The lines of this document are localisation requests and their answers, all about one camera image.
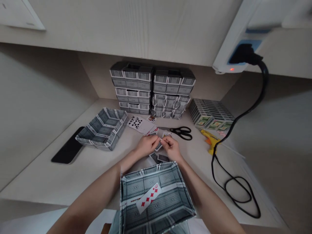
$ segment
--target black phone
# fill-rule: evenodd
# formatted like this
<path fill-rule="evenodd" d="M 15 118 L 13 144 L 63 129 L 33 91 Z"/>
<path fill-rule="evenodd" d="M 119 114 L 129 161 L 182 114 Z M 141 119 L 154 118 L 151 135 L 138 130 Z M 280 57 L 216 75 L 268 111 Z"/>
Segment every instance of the black phone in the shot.
<path fill-rule="evenodd" d="M 56 153 L 56 155 L 51 159 L 53 163 L 63 163 L 70 164 L 78 155 L 79 151 L 82 148 L 75 137 L 80 133 L 84 127 L 78 128 L 78 130 L 69 138 L 69 140 L 63 145 L 63 147 Z"/>

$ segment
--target black power cord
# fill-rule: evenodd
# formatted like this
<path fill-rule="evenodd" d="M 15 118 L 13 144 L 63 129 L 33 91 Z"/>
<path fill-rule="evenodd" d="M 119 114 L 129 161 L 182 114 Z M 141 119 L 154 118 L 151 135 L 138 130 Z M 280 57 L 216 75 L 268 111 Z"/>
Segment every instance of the black power cord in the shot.
<path fill-rule="evenodd" d="M 227 135 L 219 142 L 216 143 L 216 145 L 214 146 L 214 153 L 213 153 L 213 156 L 212 156 L 212 160 L 211 160 L 211 170 L 212 170 L 212 176 L 214 178 L 214 181 L 217 183 L 218 186 L 220 186 L 226 193 L 227 195 L 232 199 L 232 201 L 234 202 L 234 204 L 241 210 L 243 211 L 244 213 L 248 214 L 249 216 L 253 217 L 253 218 L 260 218 L 261 217 L 261 211 L 260 211 L 260 208 L 259 208 L 259 205 L 257 203 L 257 200 L 254 196 L 254 193 L 253 193 L 253 190 L 249 184 L 249 182 L 241 177 L 241 176 L 232 176 L 222 165 L 221 163 L 219 162 L 219 159 L 216 155 L 216 150 L 217 150 L 217 146 L 219 144 L 221 144 L 222 142 L 224 142 L 228 137 L 229 135 L 231 134 L 235 124 L 237 123 L 237 121 L 247 115 L 248 113 L 250 113 L 252 110 L 254 110 L 259 104 L 260 102 L 263 100 L 264 96 L 265 96 L 265 93 L 266 93 L 266 89 L 267 89 L 267 84 L 268 84 L 268 80 L 269 80 L 269 71 L 267 69 L 267 66 L 265 65 L 265 63 L 262 61 L 263 57 L 257 55 L 254 53 L 254 50 L 252 49 L 252 45 L 251 44 L 241 44 L 235 51 L 234 55 L 232 56 L 232 58 L 230 59 L 230 62 L 229 63 L 232 63 L 232 64 L 237 64 L 237 63 L 241 63 L 241 62 L 246 62 L 246 63 L 249 63 L 249 64 L 252 64 L 252 65 L 258 65 L 261 69 L 261 72 L 262 72 L 262 89 L 261 89 L 261 92 L 260 92 L 260 95 L 258 97 L 258 99 L 256 100 L 256 102 L 247 110 L 245 111 L 244 113 L 242 113 L 240 116 L 236 117 L 227 133 Z M 214 160 L 216 160 L 218 162 L 218 164 L 223 168 L 223 170 L 231 177 L 230 179 L 228 179 L 225 183 L 224 183 L 224 187 L 221 186 L 217 180 L 215 179 L 215 174 L 214 174 Z M 237 179 L 242 179 L 244 180 L 248 187 L 249 187 L 249 190 L 250 192 L 247 190 L 247 188 L 245 186 L 243 186 Z M 241 186 L 245 191 L 246 193 L 248 194 L 249 196 L 249 199 L 246 200 L 246 201 L 239 201 L 239 200 L 236 200 L 234 197 L 232 197 L 229 192 L 227 191 L 227 184 L 228 182 L 232 181 L 232 180 L 235 180 L 236 183 L 239 184 L 239 186 Z M 238 203 L 248 203 L 250 202 L 251 200 L 254 200 L 254 203 L 256 205 L 256 208 L 257 208 L 257 215 L 253 215 L 249 212 L 247 212 L 246 210 L 244 210 L 243 208 L 241 208 Z"/>

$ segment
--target scissor blade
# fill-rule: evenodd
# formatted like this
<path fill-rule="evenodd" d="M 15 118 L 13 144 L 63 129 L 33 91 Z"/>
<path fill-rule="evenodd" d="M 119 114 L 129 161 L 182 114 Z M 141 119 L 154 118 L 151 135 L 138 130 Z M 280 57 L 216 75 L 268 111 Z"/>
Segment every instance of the scissor blade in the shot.
<path fill-rule="evenodd" d="M 170 128 L 165 128 L 165 127 L 158 127 L 161 130 L 165 130 L 165 131 L 169 131 L 170 132 Z"/>

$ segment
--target card storage box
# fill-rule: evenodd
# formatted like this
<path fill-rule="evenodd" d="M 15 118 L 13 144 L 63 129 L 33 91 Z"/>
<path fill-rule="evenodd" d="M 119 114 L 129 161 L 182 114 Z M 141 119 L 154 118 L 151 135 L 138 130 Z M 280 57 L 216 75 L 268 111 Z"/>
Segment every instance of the card storage box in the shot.
<path fill-rule="evenodd" d="M 156 183 L 159 183 L 162 193 L 140 214 L 137 200 Z M 120 184 L 121 234 L 162 234 L 196 216 L 176 162 L 129 173 L 121 178 Z"/>
<path fill-rule="evenodd" d="M 96 117 L 76 136 L 87 146 L 112 151 L 127 123 L 127 112 L 104 107 Z"/>
<path fill-rule="evenodd" d="M 153 66 L 131 62 L 117 62 L 110 68 L 115 87 L 151 91 Z"/>
<path fill-rule="evenodd" d="M 125 110 L 126 112 L 133 113 L 133 114 L 149 115 L 150 113 L 149 104 L 119 102 L 119 106 L 121 110 Z"/>
<path fill-rule="evenodd" d="M 181 119 L 189 96 L 153 93 L 151 114 L 158 118 Z"/>
<path fill-rule="evenodd" d="M 120 102 L 150 104 L 150 91 L 115 88 Z"/>
<path fill-rule="evenodd" d="M 153 91 L 155 93 L 189 95 L 196 82 L 190 69 L 156 68 Z"/>
<path fill-rule="evenodd" d="M 184 110 L 174 110 L 170 108 L 161 108 L 153 106 L 151 108 L 151 115 L 157 118 L 170 118 L 170 119 L 181 119 L 184 114 Z"/>
<path fill-rule="evenodd" d="M 120 233 L 120 210 L 117 210 L 113 218 L 113 222 L 110 227 L 108 234 L 119 234 Z M 184 221 L 175 227 L 173 227 L 168 234 L 190 234 L 188 221 Z"/>

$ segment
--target scissors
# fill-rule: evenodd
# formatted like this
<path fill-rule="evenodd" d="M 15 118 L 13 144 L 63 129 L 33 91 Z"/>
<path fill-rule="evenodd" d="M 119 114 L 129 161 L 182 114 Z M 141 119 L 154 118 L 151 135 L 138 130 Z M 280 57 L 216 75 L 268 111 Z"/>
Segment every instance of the scissors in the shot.
<path fill-rule="evenodd" d="M 179 137 L 181 137 L 183 140 L 191 140 L 193 139 L 191 133 L 191 129 L 188 127 L 179 127 L 179 128 L 165 128 L 165 127 L 159 127 L 162 130 L 169 130 L 172 133 L 177 134 Z"/>

